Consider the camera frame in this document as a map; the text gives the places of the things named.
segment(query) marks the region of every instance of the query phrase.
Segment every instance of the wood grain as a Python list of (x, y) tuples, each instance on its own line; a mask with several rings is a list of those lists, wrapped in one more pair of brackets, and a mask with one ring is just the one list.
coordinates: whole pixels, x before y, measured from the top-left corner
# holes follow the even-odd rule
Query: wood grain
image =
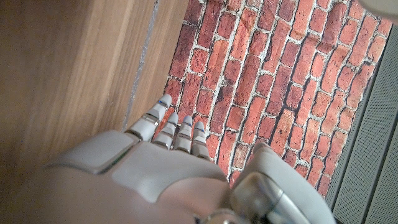
[(126, 128), (137, 121), (141, 114), (149, 110), (162, 96), (187, 6), (188, 1), (161, 1), (159, 3), (159, 11), (147, 52), (150, 62), (144, 64), (140, 85), (137, 88), (139, 96), (146, 97), (136, 97), (134, 100)]
[[(159, 15), (165, 12), (171, 22), (164, 23), (179, 30), (186, 7), (163, 8), (176, 2), (160, 1)], [(0, 2), (0, 199), (60, 152), (104, 130), (122, 130), (154, 4)], [(178, 39), (178, 32), (156, 30), (161, 43)], [(151, 60), (151, 54), (168, 51), (150, 44), (146, 63), (169, 67), (170, 62)], [(163, 57), (171, 59), (172, 53)], [(160, 96), (163, 89), (153, 91)], [(152, 100), (146, 93), (136, 96), (137, 106)]]

